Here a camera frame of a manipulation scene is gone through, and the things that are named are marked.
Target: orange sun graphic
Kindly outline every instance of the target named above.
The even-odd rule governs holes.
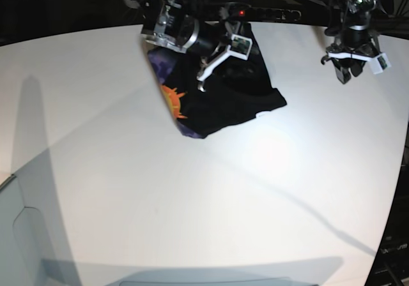
[[[172,112],[173,117],[175,117],[176,119],[186,119],[187,117],[185,117],[184,115],[182,115],[180,113],[180,100],[179,98],[181,98],[182,96],[185,95],[185,93],[177,93],[176,90],[177,88],[174,89],[170,89],[169,87],[165,86],[165,85],[161,85],[161,90],[162,93],[165,96],[166,102]]]

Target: white tabletop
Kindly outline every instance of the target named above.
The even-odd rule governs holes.
[[[0,48],[0,171],[42,212],[65,282],[363,286],[403,153],[409,41],[381,37],[392,68],[342,85],[322,29],[253,26],[288,106],[205,140],[174,126],[140,26]]]

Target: white table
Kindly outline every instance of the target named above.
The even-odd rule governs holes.
[[[409,41],[381,37],[393,68],[344,86],[320,64],[321,29],[254,24],[288,106],[194,140],[166,110],[140,29],[0,48],[0,171],[17,170],[41,211],[56,278],[363,286],[403,153]]]

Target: fabric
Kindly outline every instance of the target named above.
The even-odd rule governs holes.
[[[165,48],[148,52],[162,93],[183,135],[205,138],[226,126],[244,123],[260,112],[287,104],[280,92],[271,87],[250,24],[244,25],[243,35],[253,39],[249,60],[230,57],[222,63],[207,78],[205,93],[197,88],[198,57]]]

